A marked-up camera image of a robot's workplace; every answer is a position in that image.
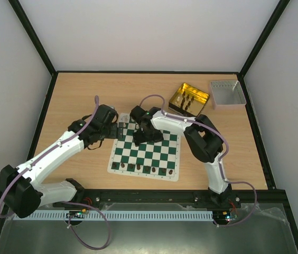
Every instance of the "white wall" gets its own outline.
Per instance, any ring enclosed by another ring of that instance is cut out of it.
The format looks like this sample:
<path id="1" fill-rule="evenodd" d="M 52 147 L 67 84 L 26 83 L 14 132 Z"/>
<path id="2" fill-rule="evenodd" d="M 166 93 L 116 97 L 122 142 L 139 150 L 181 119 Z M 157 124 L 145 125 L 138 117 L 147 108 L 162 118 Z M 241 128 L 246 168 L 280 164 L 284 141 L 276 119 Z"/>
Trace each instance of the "white wall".
<path id="1" fill-rule="evenodd" d="M 246 76 L 278 188 L 298 226 L 298 0 L 292 0 Z"/>
<path id="2" fill-rule="evenodd" d="M 20 0 L 56 70 L 240 71 L 278 0 Z"/>
<path id="3" fill-rule="evenodd" d="M 7 0 L 0 0 L 0 170 L 26 160 L 50 74 Z"/>

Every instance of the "wooden tabletop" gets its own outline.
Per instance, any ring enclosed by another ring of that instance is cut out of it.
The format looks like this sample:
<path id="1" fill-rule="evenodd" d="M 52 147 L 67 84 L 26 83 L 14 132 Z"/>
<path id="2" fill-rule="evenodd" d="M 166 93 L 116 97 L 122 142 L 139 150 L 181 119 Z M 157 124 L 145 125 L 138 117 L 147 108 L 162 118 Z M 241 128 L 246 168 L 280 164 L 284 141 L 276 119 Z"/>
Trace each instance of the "wooden tabletop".
<path id="1" fill-rule="evenodd" d="M 160 94 L 167 101 L 179 86 L 186 82 L 208 92 L 211 80 L 237 80 L 236 75 L 205 74 L 94 74 L 59 73 L 50 105 L 41 131 L 36 154 L 58 139 L 75 120 L 92 113 L 94 96 L 100 104 L 112 105 L 118 113 L 129 113 L 141 99 Z M 142 108 L 160 107 L 159 98 L 150 98 Z M 230 151 L 224 157 L 229 180 L 244 180 L 256 189 L 267 189 L 256 145 L 245 108 L 240 110 L 213 110 L 211 101 L 203 110 L 219 132 L 228 140 Z M 105 140 L 101 148 L 74 155 L 56 169 L 45 183 L 74 178 L 90 189 L 207 189 L 208 177 L 204 164 L 191 153 L 182 138 L 180 176 L 177 182 L 142 177 L 122 176 L 107 172 L 113 140 Z M 233 189 L 250 189 L 233 185 Z"/>

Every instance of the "purple cable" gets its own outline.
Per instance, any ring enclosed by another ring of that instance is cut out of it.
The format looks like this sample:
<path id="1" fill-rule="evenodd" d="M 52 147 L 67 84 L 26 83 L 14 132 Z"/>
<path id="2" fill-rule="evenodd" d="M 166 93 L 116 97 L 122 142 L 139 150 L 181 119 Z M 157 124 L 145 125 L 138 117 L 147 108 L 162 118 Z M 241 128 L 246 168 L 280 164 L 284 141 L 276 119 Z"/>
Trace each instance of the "purple cable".
<path id="1" fill-rule="evenodd" d="M 101 247 L 93 247 L 93 246 L 90 246 L 90 245 L 86 244 L 86 243 L 83 242 L 82 239 L 76 234 L 75 230 L 73 229 L 73 227 L 72 227 L 71 224 L 70 224 L 70 221 L 71 221 L 71 219 L 73 218 L 74 215 L 72 215 L 72 216 L 69 217 L 69 220 L 68 220 L 68 226 L 69 226 L 70 230 L 74 233 L 76 239 L 77 239 L 83 246 L 85 246 L 86 248 L 88 248 L 88 249 L 90 249 L 90 250 L 102 250 L 102 249 L 104 249 L 105 247 L 108 246 L 109 241 L 110 241 L 110 238 L 111 238 L 111 227 L 110 227 L 110 224 L 109 224 L 109 222 L 108 222 L 106 216 L 105 216 L 99 209 L 97 209 L 97 208 L 95 208 L 95 207 L 92 207 L 92 206 L 90 206 L 90 205 L 80 204 L 80 203 L 73 203 L 73 202 L 62 202 L 62 203 L 64 203 L 64 204 L 69 204 L 69 205 L 85 206 L 85 207 L 87 207 L 87 208 L 89 208 L 89 209 L 92 209 L 92 210 L 98 212 L 98 213 L 102 216 L 102 218 L 105 220 L 105 222 L 107 223 L 107 228 L 108 228 L 108 238 L 107 238 L 107 241 L 106 241 L 106 243 L 105 243 L 103 246 L 101 246 Z"/>
<path id="2" fill-rule="evenodd" d="M 141 100 L 139 106 L 141 106 L 142 103 L 143 103 L 146 99 L 148 99 L 148 98 L 150 98 L 150 97 L 159 97 L 159 98 L 162 99 L 163 104 L 162 104 L 162 106 L 161 106 L 161 112 L 162 112 L 163 115 L 165 115 L 166 117 L 169 117 L 169 118 L 171 118 L 171 119 L 175 119 L 175 120 L 179 120 L 179 121 L 184 121 L 184 119 L 185 119 L 184 117 L 182 117 L 182 116 L 177 116 L 177 115 L 174 115 L 174 114 L 170 114 L 170 113 L 164 111 L 165 99 L 164 99 L 161 95 L 158 95 L 158 94 L 148 95 L 148 96 L 144 97 L 144 98 Z M 197 125 L 199 125 L 199 126 L 205 128 L 205 129 L 211 131 L 212 133 L 216 134 L 216 135 L 223 141 L 223 143 L 225 144 L 226 150 L 225 150 L 225 152 L 218 158 L 219 161 L 221 161 L 222 158 L 223 158 L 225 155 L 228 154 L 228 152 L 229 152 L 229 144 L 228 144 L 228 141 L 227 141 L 227 140 L 226 140 L 226 139 L 225 139 L 225 138 L 224 138 L 218 131 L 214 130 L 213 128 L 211 128 L 211 127 L 209 127 L 209 126 L 207 126 L 207 125 L 205 125 L 205 124 L 203 124 L 203 123 L 199 123 L 199 122 L 197 122 L 197 121 L 187 120 L 187 122 L 197 124 Z M 253 212 L 254 212 L 254 210 L 255 210 L 255 208 L 256 208 L 256 206 L 257 206 L 257 192 L 256 192 L 255 187 L 254 187 L 252 184 L 248 183 L 248 182 L 245 182 L 245 181 L 239 181 L 239 182 L 231 182 L 231 181 L 228 181 L 227 178 L 224 177 L 224 172 L 223 172 L 222 163 L 219 164 L 219 170 L 220 170 L 221 177 L 222 177 L 223 181 L 225 181 L 225 182 L 228 183 L 228 184 L 247 184 L 247 185 L 249 185 L 249 186 L 253 189 L 253 191 L 254 191 L 254 196 L 255 196 L 255 200 L 254 200 L 253 208 L 252 208 L 252 210 L 250 211 L 250 213 L 249 213 L 244 219 L 242 219 L 242 220 L 240 220 L 240 221 L 238 221 L 238 222 L 236 222 L 236 223 L 229 224 L 229 225 L 219 225 L 219 224 L 216 223 L 216 221 L 213 221 L 214 224 L 215 224 L 217 227 L 227 228 L 227 227 L 229 227 L 229 226 L 234 226 L 234 225 L 241 224 L 241 223 L 243 223 L 244 221 L 246 221 L 248 218 L 251 217 L 251 215 L 253 214 Z"/>
<path id="3" fill-rule="evenodd" d="M 61 145 L 65 144 L 66 142 L 68 142 L 68 141 L 70 141 L 70 140 L 72 140 L 73 138 L 75 138 L 76 136 L 78 136 L 82 131 L 84 131 L 84 130 L 88 127 L 88 125 L 90 124 L 91 120 L 93 119 L 93 117 L 94 117 L 94 115 L 95 115 L 95 113 L 96 113 L 96 111 L 97 111 L 97 108 L 98 108 L 98 106 L 99 106 L 99 97 L 98 97 L 97 95 L 95 96 L 94 100 L 95 100 L 95 105 L 96 105 L 96 106 L 95 106 L 94 112 L 92 113 L 90 119 L 87 121 L 87 123 L 86 123 L 86 124 L 85 124 L 85 125 L 84 125 L 84 126 L 77 132 L 77 133 L 75 133 L 73 136 L 71 136 L 71 137 L 69 137 L 69 138 L 63 140 L 63 141 L 61 142 Z M 56 144 L 55 146 L 53 146 L 52 148 L 50 148 L 48 151 L 46 151 L 45 153 L 41 154 L 37 159 L 35 159 L 35 160 L 31 163 L 31 167 L 35 166 L 36 163 L 38 163 L 38 162 L 39 162 L 41 159 L 43 159 L 46 155 L 48 155 L 48 154 L 51 153 L 53 150 L 55 150 L 58 146 L 59 146 L 59 145 Z M 1 214 L 1 206 L 2 206 L 2 204 L 4 203 L 4 200 L 5 200 L 6 196 L 7 196 L 7 193 L 10 191 L 10 189 L 13 187 L 13 185 L 17 182 L 17 180 L 18 180 L 20 177 L 22 177 L 22 175 L 23 175 L 24 173 L 26 173 L 28 170 L 29 170 L 29 168 L 25 168 L 21 173 L 19 173 L 19 174 L 18 174 L 18 175 L 17 175 L 17 176 L 10 182 L 10 184 L 7 186 L 7 188 L 6 188 L 5 191 L 3 192 L 3 194 L 2 194 L 2 196 L 1 196 L 1 198 L 0 198 L 0 218 L 6 218 L 6 217 L 11 216 L 11 215 L 14 214 L 14 213 L 10 213 L 10 214 L 6 214 L 6 215 L 2 215 L 2 214 Z"/>

